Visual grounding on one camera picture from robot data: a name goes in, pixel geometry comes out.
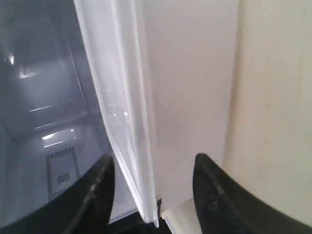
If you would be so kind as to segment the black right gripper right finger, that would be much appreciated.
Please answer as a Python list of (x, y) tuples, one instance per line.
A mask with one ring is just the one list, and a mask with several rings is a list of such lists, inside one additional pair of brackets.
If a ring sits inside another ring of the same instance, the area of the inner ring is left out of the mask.
[(225, 173), (207, 154), (198, 153), (193, 198), (204, 234), (310, 234), (312, 228), (258, 199)]

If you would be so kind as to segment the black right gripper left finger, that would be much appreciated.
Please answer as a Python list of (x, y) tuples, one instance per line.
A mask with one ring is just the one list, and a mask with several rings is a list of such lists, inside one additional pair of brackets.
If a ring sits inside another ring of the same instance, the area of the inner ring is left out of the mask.
[(104, 154), (63, 194), (1, 228), (2, 234), (104, 234), (115, 194), (115, 165)]

